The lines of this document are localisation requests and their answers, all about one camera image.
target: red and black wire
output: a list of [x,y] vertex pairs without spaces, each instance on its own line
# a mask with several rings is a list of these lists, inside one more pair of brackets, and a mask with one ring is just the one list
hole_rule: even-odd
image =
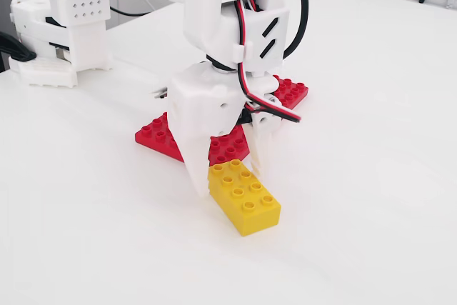
[[[235,1],[236,13],[238,14],[238,21],[240,27],[240,45],[246,45],[246,20],[244,17],[244,9],[242,0]],[[294,113],[292,110],[287,109],[286,107],[276,105],[271,101],[263,98],[262,96],[257,96],[249,91],[246,72],[244,70],[243,62],[238,64],[238,79],[240,81],[241,89],[246,97],[253,103],[259,105],[260,107],[254,107],[250,104],[246,104],[246,108],[251,112],[266,112],[273,114],[274,116],[281,117],[288,121],[293,121],[298,123],[301,120],[301,117]]]

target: black cable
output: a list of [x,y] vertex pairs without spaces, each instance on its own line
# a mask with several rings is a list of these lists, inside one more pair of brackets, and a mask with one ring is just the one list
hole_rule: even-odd
[[3,59],[1,57],[1,53],[0,53],[0,73],[3,73],[5,71],[5,65],[3,63]]
[[298,27],[297,35],[292,43],[284,52],[284,58],[287,59],[300,45],[303,36],[305,35],[306,27],[308,26],[309,16],[309,0],[301,0],[301,18],[300,26]]
[[115,9],[114,7],[110,7],[110,9],[114,12],[116,12],[117,14],[122,14],[123,16],[128,16],[128,17],[141,17],[141,16],[145,16],[147,14],[150,14],[150,12],[144,12],[142,14],[129,14],[127,12],[124,12],[124,11],[121,11],[121,10],[118,10],[118,9]]

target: lego stud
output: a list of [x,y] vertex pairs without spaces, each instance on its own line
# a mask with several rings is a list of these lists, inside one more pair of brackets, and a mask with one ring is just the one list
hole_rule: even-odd
[[222,179],[222,183],[224,184],[224,186],[230,186],[233,183],[233,178],[231,176],[225,176]]
[[246,181],[251,178],[252,174],[249,171],[242,171],[241,172],[241,180]]
[[228,148],[226,149],[226,156],[227,156],[228,158],[232,159],[233,157],[235,157],[235,152],[236,152],[235,148],[233,148],[232,146],[230,146],[230,147],[228,147]]
[[262,198],[262,204],[266,206],[273,205],[273,200],[272,196],[264,196]]
[[255,209],[256,205],[252,201],[247,201],[243,204],[243,211],[245,212],[254,212]]
[[209,147],[209,150],[211,150],[211,151],[219,151],[220,148],[221,148],[221,144],[219,142],[212,141],[211,145]]
[[220,164],[215,164],[214,166],[211,167],[211,171],[215,175],[221,174],[223,170],[224,170],[224,167]]
[[241,161],[240,160],[230,161],[230,168],[233,169],[234,171],[240,169],[240,167],[241,167]]
[[231,196],[235,199],[240,199],[240,198],[243,198],[244,196],[244,191],[242,189],[234,189],[232,192],[231,192]]
[[260,185],[260,183],[258,182],[254,182],[253,184],[251,184],[250,189],[252,193],[258,193],[262,189],[262,185]]
[[165,142],[165,131],[159,131],[157,134],[156,134],[156,140],[158,142]]
[[141,128],[141,135],[144,137],[152,137],[152,129],[150,126],[143,126]]
[[238,150],[244,149],[244,140],[243,139],[236,139],[234,146]]
[[154,129],[160,129],[160,128],[162,127],[162,120],[161,120],[160,118],[154,119],[154,120],[152,121],[152,127],[153,127]]
[[227,135],[219,137],[219,141],[222,142],[222,144],[226,143],[229,141],[229,137]]

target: electrical wire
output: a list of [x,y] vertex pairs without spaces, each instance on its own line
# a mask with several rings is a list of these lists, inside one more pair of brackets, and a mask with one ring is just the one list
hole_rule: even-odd
[[144,12],[142,14],[130,14],[128,12],[124,12],[124,11],[118,10],[118,9],[112,7],[112,6],[110,7],[110,9],[112,11],[116,12],[117,14],[121,14],[123,16],[128,16],[128,17],[141,17],[141,16],[145,16],[147,14],[150,14],[150,12]]
[[306,32],[306,27],[308,26],[308,17],[309,17],[309,0],[301,0],[301,18],[300,26],[298,27],[297,34],[293,39],[292,43],[284,52],[284,59],[287,59],[300,45],[301,40]]
[[[240,45],[245,46],[246,44],[246,20],[244,13],[244,5],[242,0],[235,1],[236,13],[238,14],[238,21],[240,26]],[[259,109],[253,108],[250,104],[246,105],[246,108],[250,111],[255,112],[267,112],[274,116],[281,117],[289,121],[298,123],[301,117],[290,109],[284,106],[276,105],[262,96],[258,96],[249,91],[246,72],[244,70],[243,62],[238,64],[238,79],[240,81],[241,89],[246,97],[255,104],[260,106]]]

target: yellow lego brick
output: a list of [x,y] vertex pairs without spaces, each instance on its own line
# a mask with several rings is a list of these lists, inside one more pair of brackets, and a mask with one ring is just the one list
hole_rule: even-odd
[[242,236],[279,222],[280,203],[240,160],[212,166],[208,180],[212,197]]

